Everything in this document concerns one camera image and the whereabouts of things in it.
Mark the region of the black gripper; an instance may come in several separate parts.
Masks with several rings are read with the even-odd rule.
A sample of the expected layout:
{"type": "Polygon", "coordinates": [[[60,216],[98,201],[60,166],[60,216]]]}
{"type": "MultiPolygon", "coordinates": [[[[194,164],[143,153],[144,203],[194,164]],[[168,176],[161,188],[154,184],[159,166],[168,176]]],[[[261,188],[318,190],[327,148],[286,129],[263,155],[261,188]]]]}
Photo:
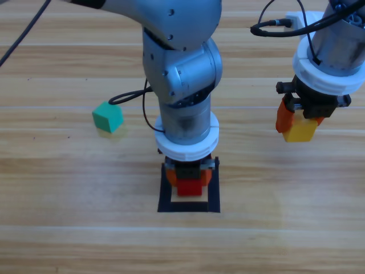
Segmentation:
{"type": "Polygon", "coordinates": [[[299,133],[299,115],[296,110],[303,110],[306,119],[315,118],[319,126],[329,118],[336,108],[351,104],[349,95],[327,95],[304,84],[297,76],[291,82],[278,82],[276,91],[283,94],[277,111],[276,130],[282,134],[299,133]]]}
{"type": "Polygon", "coordinates": [[[201,185],[206,187],[212,178],[212,170],[218,164],[218,157],[213,159],[211,154],[192,162],[173,160],[167,156],[164,160],[166,178],[172,187],[177,187],[178,179],[200,179],[201,185]]]}

